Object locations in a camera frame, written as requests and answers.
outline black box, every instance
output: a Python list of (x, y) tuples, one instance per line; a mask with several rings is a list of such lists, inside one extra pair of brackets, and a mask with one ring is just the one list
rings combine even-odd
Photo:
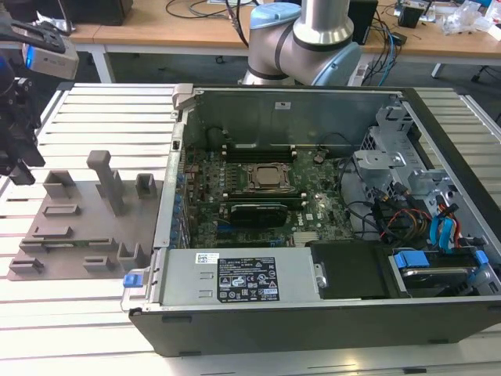
[(348, 17), (353, 21), (353, 41), (365, 45), (376, 13), (377, 0), (351, 0)]
[[(133, 0), (63, 0), (71, 22), (120, 26), (132, 8)], [(44, 16), (62, 19), (57, 0), (34, 0)]]

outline gray plastic part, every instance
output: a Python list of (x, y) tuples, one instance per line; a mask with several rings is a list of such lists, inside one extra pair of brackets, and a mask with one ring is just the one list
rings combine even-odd
[[(121, 216), (115, 216), (108, 200), (101, 198), (96, 183), (77, 181), (73, 186), (65, 187), (66, 197), (56, 200), (49, 195), (45, 197), (15, 257), (20, 261), (36, 257), (44, 267), (40, 273), (17, 273), (23, 268), (11, 269), (7, 276), (9, 280), (122, 278), (125, 271), (117, 259), (120, 243), (130, 252), (135, 251), (139, 244), (142, 251), (134, 260), (125, 259), (126, 262), (135, 261), (137, 268), (149, 265), (163, 182), (157, 180), (157, 194), (145, 200), (138, 199), (135, 179), (121, 182), (124, 202)], [(78, 207), (79, 214), (44, 214), (46, 208), (60, 205)], [(56, 229), (60, 237), (54, 237)], [(89, 256), (106, 256), (114, 267), (90, 273), (84, 267), (84, 258)]]
[(39, 252), (47, 253), (49, 251), (47, 249), (47, 247), (42, 243), (25, 244), (25, 243), (21, 242), (19, 244), (19, 248), (22, 249), (24, 251), (24, 253), (27, 253), (29, 255), (32, 253), (39, 253)]
[(176, 110), (184, 110), (195, 103), (193, 84), (177, 84), (172, 90), (172, 103)]
[(78, 215), (80, 214), (80, 208), (76, 204), (48, 205), (43, 208), (42, 213), (46, 217)]
[(93, 150), (87, 158), (87, 166), (96, 171), (101, 183), (99, 195), (103, 193), (110, 202), (111, 209), (116, 216), (122, 214), (124, 201), (122, 200), (122, 181), (118, 172), (113, 173), (110, 168), (111, 154), (108, 150)]
[(37, 227), (33, 232), (33, 237), (70, 237), (72, 229), (69, 226), (64, 227)]
[(16, 274), (39, 274), (44, 269), (43, 264), (35, 257), (12, 260), (9, 268)]
[(113, 238), (101, 241), (89, 241), (88, 246), (95, 251), (104, 252), (115, 252), (118, 249), (118, 243)]
[(74, 186), (75, 182), (67, 170), (52, 170), (48, 173), (43, 186), (47, 194), (53, 199), (70, 198), (67, 187)]
[(89, 273), (109, 272), (114, 267), (108, 256), (85, 256), (83, 265)]
[(157, 185), (153, 174), (138, 174), (135, 178), (135, 191), (138, 193), (138, 198), (156, 198)]
[(122, 268), (128, 272), (131, 269), (137, 269), (144, 263), (145, 255), (142, 251), (141, 244), (137, 243), (134, 252), (129, 252), (125, 244), (120, 243), (118, 247), (117, 260)]

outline blue latch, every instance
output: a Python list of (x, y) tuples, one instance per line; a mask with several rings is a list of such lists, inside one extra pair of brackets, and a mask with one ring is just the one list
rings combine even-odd
[(475, 257), (480, 265), (488, 264), (488, 258), (485, 252), (483, 251), (475, 251)]
[(403, 268), (427, 268), (430, 266), (423, 251), (400, 251), (395, 255), (395, 262), (399, 269)]
[(124, 287), (142, 287), (142, 274), (127, 274), (124, 277)]

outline side panel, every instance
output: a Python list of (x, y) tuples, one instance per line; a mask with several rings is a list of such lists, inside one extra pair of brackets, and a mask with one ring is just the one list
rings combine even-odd
[(131, 312), (129, 318), (162, 356), (214, 355), (458, 342), (501, 322), (501, 310), (491, 305)]

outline desk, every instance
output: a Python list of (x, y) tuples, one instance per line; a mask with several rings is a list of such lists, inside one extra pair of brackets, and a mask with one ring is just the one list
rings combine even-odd
[[(444, 63), (470, 65), (501, 65), (501, 42), (484, 32), (473, 34), (444, 35), (436, 23), (417, 24), (415, 29), (399, 27), (397, 18), (392, 16), (393, 9), (384, 13), (386, 5), (393, 4), (394, 0), (380, 0), (377, 7), (381, 19), (386, 22), (392, 32), (398, 32), (407, 37), (398, 56), (399, 62), (436, 63), (432, 76), (436, 78)], [(383, 46), (379, 33), (371, 31), (367, 43), (362, 47), (363, 55), (359, 63), (359, 76), (352, 77), (351, 83), (359, 85), (362, 81), (361, 73), (365, 74), (367, 65), (378, 56)]]
[[(192, 0), (178, 0), (172, 7), (173, 12), (191, 13), (186, 3)], [(419, 24), (416, 29), (394, 27), (396, 18), (383, 13), (385, 5), (393, 0), (380, 0), (378, 9), (393, 31), (408, 36), (398, 61), (421, 63), (454, 63), (475, 65), (501, 65), (501, 43), (486, 33), (446, 36), (438, 25)], [(246, 56), (238, 35), (228, 20), (183, 20), (165, 12), (166, 0), (135, 0), (134, 7), (121, 27), (101, 26), (94, 34), (92, 55), (96, 61), (101, 82), (113, 82), (113, 71), (107, 56), (108, 52), (136, 53), (176, 53), (188, 55), (227, 55)], [(248, 35), (251, 10), (243, 7), (241, 20)], [(201, 12), (214, 12), (222, 6), (200, 4)], [(383, 48), (378, 33), (371, 32), (368, 42), (362, 47), (361, 67), (366, 66)], [(359, 78), (351, 81), (359, 84)]]

